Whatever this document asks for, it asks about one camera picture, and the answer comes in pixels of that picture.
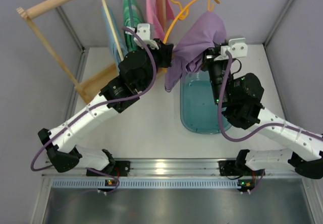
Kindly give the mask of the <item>purple trousers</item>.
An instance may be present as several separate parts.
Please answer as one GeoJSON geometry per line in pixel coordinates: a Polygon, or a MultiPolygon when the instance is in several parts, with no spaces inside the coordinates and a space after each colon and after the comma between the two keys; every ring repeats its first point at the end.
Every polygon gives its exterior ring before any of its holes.
{"type": "Polygon", "coordinates": [[[213,12],[203,13],[173,49],[171,67],[165,74],[165,91],[171,92],[187,74],[201,70],[205,50],[225,42],[223,20],[213,12]]]}

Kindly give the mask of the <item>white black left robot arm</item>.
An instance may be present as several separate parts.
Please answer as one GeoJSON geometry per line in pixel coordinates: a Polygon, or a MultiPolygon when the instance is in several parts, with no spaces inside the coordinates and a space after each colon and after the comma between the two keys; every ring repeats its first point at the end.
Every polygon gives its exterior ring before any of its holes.
{"type": "Polygon", "coordinates": [[[109,118],[121,114],[140,96],[147,93],[160,68],[171,65],[172,43],[155,39],[155,49],[138,49],[128,53],[119,63],[119,75],[105,85],[93,100],[60,126],[41,129],[38,137],[45,146],[52,167],[65,173],[75,167],[90,168],[110,174],[115,167],[112,154],[79,146],[79,142],[109,118]]]}

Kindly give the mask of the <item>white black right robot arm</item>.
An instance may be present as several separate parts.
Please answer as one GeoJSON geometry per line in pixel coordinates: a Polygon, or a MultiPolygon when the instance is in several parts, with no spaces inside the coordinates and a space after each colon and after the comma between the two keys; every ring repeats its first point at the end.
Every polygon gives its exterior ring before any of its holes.
{"type": "Polygon", "coordinates": [[[210,78],[221,134],[231,142],[242,142],[261,134],[279,143],[279,150],[239,151],[236,171],[278,169],[293,171],[309,179],[322,179],[322,135],[298,127],[261,103],[264,93],[254,73],[235,78],[232,62],[238,59],[228,45],[209,47],[203,52],[202,67],[210,78]]]}

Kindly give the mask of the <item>orange plastic hanger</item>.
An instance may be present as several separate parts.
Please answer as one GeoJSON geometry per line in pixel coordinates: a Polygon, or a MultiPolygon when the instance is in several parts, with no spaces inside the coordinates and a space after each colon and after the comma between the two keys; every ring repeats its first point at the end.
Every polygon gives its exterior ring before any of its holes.
{"type": "MultiPolygon", "coordinates": [[[[171,0],[171,2],[173,4],[176,4],[179,6],[180,12],[177,14],[177,16],[174,18],[174,20],[172,21],[172,23],[170,24],[169,28],[167,29],[166,33],[165,33],[165,37],[163,39],[163,43],[166,44],[168,41],[168,38],[175,26],[175,24],[178,21],[183,21],[186,19],[186,17],[189,15],[189,9],[190,7],[195,4],[197,1],[199,0],[192,0],[190,1],[186,6],[182,6],[182,4],[179,1],[176,0],[171,0]]],[[[215,8],[215,4],[220,4],[221,2],[219,0],[207,0],[207,11],[212,12],[215,8]]]]}

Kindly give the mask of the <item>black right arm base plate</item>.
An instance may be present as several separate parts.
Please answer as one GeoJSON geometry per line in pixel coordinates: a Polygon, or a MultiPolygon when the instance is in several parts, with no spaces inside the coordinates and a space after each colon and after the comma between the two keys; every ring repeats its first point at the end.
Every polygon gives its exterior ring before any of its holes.
{"type": "Polygon", "coordinates": [[[221,160],[218,162],[220,175],[231,180],[237,180],[241,177],[261,176],[263,170],[253,171],[246,165],[236,160],[221,160]]]}

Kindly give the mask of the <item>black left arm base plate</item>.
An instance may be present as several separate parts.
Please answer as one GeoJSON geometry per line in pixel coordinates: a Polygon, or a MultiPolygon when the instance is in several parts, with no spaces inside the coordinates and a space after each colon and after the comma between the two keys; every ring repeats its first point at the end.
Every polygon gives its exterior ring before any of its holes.
{"type": "Polygon", "coordinates": [[[112,163],[104,161],[103,163],[95,163],[90,168],[94,169],[96,172],[87,170],[86,176],[94,177],[94,176],[102,176],[102,174],[98,174],[97,172],[101,172],[114,177],[127,177],[130,171],[131,162],[127,160],[117,160],[112,163]]]}

